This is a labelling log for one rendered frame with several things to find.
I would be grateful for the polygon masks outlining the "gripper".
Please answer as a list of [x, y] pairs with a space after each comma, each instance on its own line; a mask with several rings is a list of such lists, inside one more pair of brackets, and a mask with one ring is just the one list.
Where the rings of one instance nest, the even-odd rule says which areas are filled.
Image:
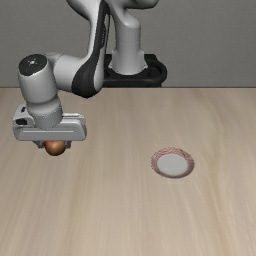
[[85, 118], [78, 113], [64, 113], [61, 122], [53, 128], [37, 128], [25, 104], [16, 109], [12, 123], [17, 140], [33, 141], [39, 149], [45, 148], [44, 141], [50, 140], [65, 141], [65, 148], [70, 149], [72, 141], [83, 141], [87, 135]]

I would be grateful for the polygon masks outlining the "white plate with red rim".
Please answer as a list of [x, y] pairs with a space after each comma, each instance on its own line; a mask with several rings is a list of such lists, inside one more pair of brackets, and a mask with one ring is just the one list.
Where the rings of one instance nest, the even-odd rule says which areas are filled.
[[184, 150], [168, 147], [153, 154], [151, 167], [163, 177], [176, 179], [189, 175], [195, 167], [195, 162]]

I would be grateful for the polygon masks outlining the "red apple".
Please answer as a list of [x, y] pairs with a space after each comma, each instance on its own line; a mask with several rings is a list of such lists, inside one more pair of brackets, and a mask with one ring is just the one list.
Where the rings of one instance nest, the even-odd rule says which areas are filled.
[[45, 141], [44, 148], [50, 156], [59, 156], [65, 152], [63, 141]]

